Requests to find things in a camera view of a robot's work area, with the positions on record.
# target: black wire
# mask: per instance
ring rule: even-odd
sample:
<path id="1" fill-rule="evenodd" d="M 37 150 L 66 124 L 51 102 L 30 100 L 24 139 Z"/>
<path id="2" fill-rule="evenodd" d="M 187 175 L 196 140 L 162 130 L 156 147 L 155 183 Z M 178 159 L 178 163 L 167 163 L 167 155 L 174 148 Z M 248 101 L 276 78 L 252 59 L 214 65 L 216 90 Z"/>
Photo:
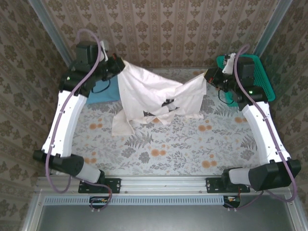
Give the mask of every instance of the black wire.
<path id="1" fill-rule="evenodd" d="M 220 101 L 222 101 L 221 98 L 220 98 L 220 89 L 218 90 L 218 98 L 219 98 Z M 226 105 L 230 105 L 230 104 L 234 103 L 234 100 L 232 100 L 231 103 L 226 103 L 224 101 L 222 101 L 222 102 L 225 103 Z"/>
<path id="2" fill-rule="evenodd" d="M 107 90 L 107 89 L 110 87 L 110 84 L 111 84 L 111 81 L 109 80 L 108 86 L 105 87 L 103 90 L 100 90 L 100 91 L 98 91 L 98 92 L 94 92 L 94 91 L 93 91 L 93 88 L 92 88 L 92 89 L 91 89 L 91 92 L 94 93 L 94 94 L 101 93 L 101 92 L 103 92 L 104 90 Z"/>

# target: teal basket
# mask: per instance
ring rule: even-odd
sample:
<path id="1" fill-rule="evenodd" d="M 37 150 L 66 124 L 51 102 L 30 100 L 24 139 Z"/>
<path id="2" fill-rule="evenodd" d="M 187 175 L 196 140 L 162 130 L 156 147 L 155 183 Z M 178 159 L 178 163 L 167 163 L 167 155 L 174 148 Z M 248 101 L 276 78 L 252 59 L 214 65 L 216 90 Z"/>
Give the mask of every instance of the teal basket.
<path id="1" fill-rule="evenodd" d="M 241 55 L 241 57 L 249 57 L 252 58 L 255 62 L 255 72 L 254 72 L 254 76 L 255 76 L 255 82 L 254 84 L 257 86 L 260 86 L 264 89 L 265 94 L 268 98 L 268 101 L 273 101 L 275 99 L 275 93 L 273 91 L 273 88 L 270 85 L 270 81 L 265 73 L 265 70 L 262 66 L 262 63 L 259 59 L 258 56 L 254 55 L 254 54 L 243 54 Z M 216 61 L 217 61 L 217 65 L 218 67 L 220 67 L 221 69 L 224 68 L 224 64 L 223 64 L 223 59 L 224 56 L 218 56 Z M 226 102 L 227 103 L 231 103 L 232 102 L 232 93 L 231 92 L 227 92 L 226 93 Z M 237 103 L 231 103 L 228 104 L 229 107 L 237 107 Z"/>

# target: patterned wallpaper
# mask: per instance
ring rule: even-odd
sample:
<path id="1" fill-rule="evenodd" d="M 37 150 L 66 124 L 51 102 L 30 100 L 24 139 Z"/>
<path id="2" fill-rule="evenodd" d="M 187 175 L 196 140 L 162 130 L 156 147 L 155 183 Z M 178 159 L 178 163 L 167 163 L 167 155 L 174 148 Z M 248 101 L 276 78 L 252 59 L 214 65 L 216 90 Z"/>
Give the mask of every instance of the patterned wallpaper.
<path id="1" fill-rule="evenodd" d="M 308 214 L 308 1 L 294 0 L 261 57 L 276 93 L 271 108 L 286 149 L 302 163 L 296 177 Z"/>
<path id="2" fill-rule="evenodd" d="M 42 2 L 72 57 L 76 33 L 85 27 L 133 64 L 202 67 L 246 43 L 253 51 L 278 0 Z"/>
<path id="3" fill-rule="evenodd" d="M 66 67 L 26 0 L 0 1 L 0 230 L 19 230 Z"/>

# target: patterned table surface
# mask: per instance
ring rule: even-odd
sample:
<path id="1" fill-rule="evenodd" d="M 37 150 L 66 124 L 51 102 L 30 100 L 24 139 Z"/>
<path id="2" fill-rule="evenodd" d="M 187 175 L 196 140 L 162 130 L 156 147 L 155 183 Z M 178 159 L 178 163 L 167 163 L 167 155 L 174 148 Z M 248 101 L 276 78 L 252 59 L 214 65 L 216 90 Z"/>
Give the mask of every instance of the patterned table surface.
<path id="1" fill-rule="evenodd" d="M 202 72 L 152 71 L 179 82 Z M 135 135 L 112 137 L 113 116 L 121 109 L 121 102 L 84 106 L 74 134 L 73 153 L 107 175 L 215 175 L 228 167 L 258 165 L 246 119 L 237 108 L 219 101 L 218 91 L 210 85 L 201 107 L 204 119 L 175 116 L 168 126 L 157 119 L 149 124 L 134 122 Z"/>

